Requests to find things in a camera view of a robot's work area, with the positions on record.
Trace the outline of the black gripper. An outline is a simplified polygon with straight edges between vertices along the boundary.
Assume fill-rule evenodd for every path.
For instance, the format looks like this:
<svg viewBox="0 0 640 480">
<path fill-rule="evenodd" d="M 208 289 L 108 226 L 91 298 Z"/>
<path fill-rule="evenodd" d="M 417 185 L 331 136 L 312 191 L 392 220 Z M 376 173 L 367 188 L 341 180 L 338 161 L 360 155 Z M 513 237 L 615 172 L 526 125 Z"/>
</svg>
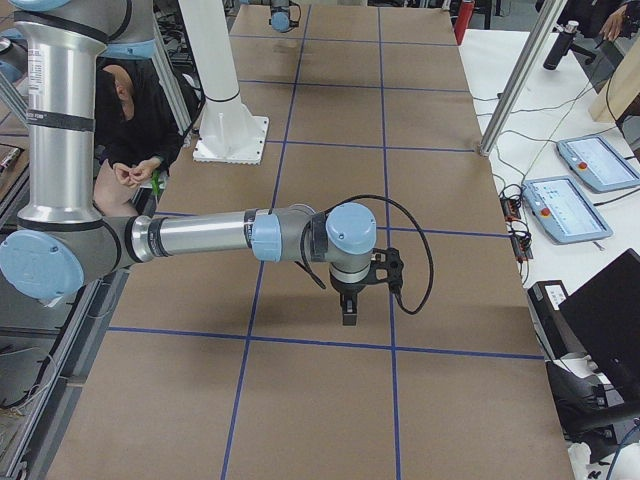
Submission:
<svg viewBox="0 0 640 480">
<path fill-rule="evenodd" d="M 338 279 L 331 279 L 330 282 L 340 295 L 342 324 L 356 326 L 358 318 L 357 296 L 366 285 L 362 282 L 346 283 Z"/>
</svg>

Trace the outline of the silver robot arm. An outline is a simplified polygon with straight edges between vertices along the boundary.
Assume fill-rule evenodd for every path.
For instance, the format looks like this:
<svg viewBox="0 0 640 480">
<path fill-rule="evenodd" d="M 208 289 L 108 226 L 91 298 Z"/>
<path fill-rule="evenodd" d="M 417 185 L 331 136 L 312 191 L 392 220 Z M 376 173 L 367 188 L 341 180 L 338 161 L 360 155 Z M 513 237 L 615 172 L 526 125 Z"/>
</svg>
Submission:
<svg viewBox="0 0 640 480">
<path fill-rule="evenodd" d="M 182 147 L 151 64 L 148 1 L 18 1 L 28 46 L 30 199 L 1 244 L 1 271 L 51 300 L 119 268 L 175 254 L 250 249 L 262 261 L 330 266 L 343 321 L 375 280 L 376 221 L 358 203 L 326 213 L 275 210 L 152 219 L 129 189 L 166 170 Z"/>
<path fill-rule="evenodd" d="M 269 9 L 269 23 L 275 31 L 287 33 L 299 27 L 302 11 L 295 1 L 272 0 Z"/>
</svg>

